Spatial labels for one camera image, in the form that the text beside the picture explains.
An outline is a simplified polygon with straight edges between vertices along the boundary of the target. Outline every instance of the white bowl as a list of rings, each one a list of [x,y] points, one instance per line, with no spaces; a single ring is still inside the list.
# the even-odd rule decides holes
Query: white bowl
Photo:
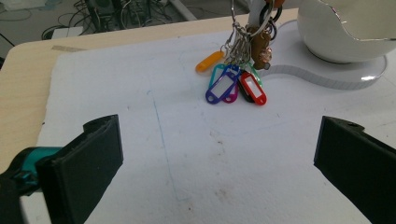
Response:
[[[358,63],[396,48],[396,0],[304,0],[298,29],[309,50],[333,63]]]

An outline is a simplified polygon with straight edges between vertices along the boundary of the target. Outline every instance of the brown keychain charm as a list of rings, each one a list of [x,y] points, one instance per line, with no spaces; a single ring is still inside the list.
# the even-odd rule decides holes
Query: brown keychain charm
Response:
[[[254,33],[258,30],[257,27],[247,28],[248,32]],[[251,40],[251,58],[254,61],[253,67],[257,70],[266,69],[270,67],[269,62],[272,59],[270,45],[271,36],[263,30],[259,35],[253,36]]]

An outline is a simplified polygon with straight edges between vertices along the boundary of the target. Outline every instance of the orange key tag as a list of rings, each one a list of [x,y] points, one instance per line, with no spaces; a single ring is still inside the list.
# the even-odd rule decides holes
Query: orange key tag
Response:
[[[208,69],[210,66],[218,62],[220,59],[224,57],[224,52],[219,50],[211,55],[209,55],[207,58],[205,58],[203,61],[198,63],[195,67],[195,71],[197,72],[204,72],[206,69]]]

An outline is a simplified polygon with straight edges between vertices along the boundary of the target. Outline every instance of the white board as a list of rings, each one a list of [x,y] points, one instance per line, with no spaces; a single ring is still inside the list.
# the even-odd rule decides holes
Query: white board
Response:
[[[87,223],[369,223],[313,159],[324,115],[396,147],[395,51],[385,76],[363,90],[276,74],[262,79],[265,106],[241,96],[210,105],[209,77],[194,67],[229,34],[59,58],[40,146],[64,146],[85,122],[120,116],[124,163]],[[39,201],[24,199],[27,216],[50,223]]]

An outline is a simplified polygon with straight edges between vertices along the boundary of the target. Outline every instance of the keychain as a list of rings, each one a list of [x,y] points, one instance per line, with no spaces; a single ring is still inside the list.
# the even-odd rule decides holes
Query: keychain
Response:
[[[233,31],[230,37],[221,46],[220,51],[213,53],[196,66],[196,71],[205,71],[219,58],[225,58],[224,64],[216,65],[212,72],[205,94],[210,104],[214,105],[220,101],[232,103],[236,100],[238,91],[241,91],[249,102],[254,102],[256,105],[266,103],[267,98],[256,69],[270,68],[272,49],[269,45],[276,37],[275,22],[280,16],[282,6],[278,8],[274,18],[271,17],[271,12],[274,3],[279,4],[282,0],[266,2],[260,14],[260,27],[243,27],[236,21],[232,0]]]

